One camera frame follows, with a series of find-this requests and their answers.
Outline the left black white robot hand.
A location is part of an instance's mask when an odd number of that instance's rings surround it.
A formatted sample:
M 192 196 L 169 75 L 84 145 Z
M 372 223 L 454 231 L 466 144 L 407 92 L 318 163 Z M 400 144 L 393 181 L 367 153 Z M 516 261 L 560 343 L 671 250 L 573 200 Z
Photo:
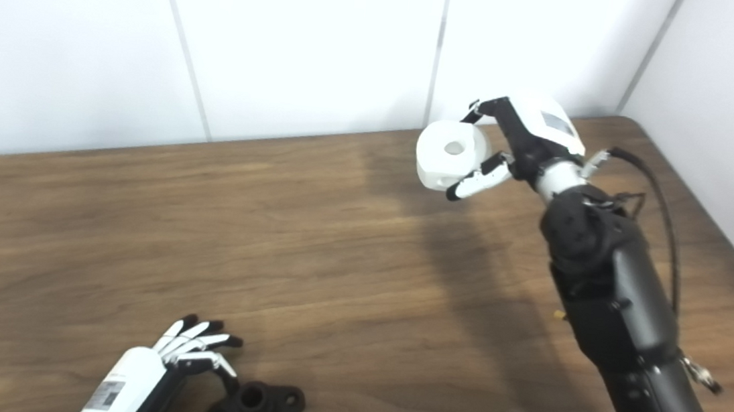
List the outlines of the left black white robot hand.
M 194 313 L 176 320 L 151 346 L 126 350 L 80 412 L 166 412 L 191 376 L 213 372 L 227 388 L 239 377 L 221 348 L 240 348 L 221 320 Z

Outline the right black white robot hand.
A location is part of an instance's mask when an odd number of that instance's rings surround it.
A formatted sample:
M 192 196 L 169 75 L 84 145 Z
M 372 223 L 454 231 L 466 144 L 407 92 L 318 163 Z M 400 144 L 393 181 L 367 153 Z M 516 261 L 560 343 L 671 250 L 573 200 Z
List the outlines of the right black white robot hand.
M 510 152 L 493 154 L 446 189 L 456 202 L 513 179 L 527 182 L 549 204 L 556 195 L 587 184 L 582 176 L 585 144 L 564 109 L 552 98 L 502 96 L 475 100 L 462 123 L 492 117 Z

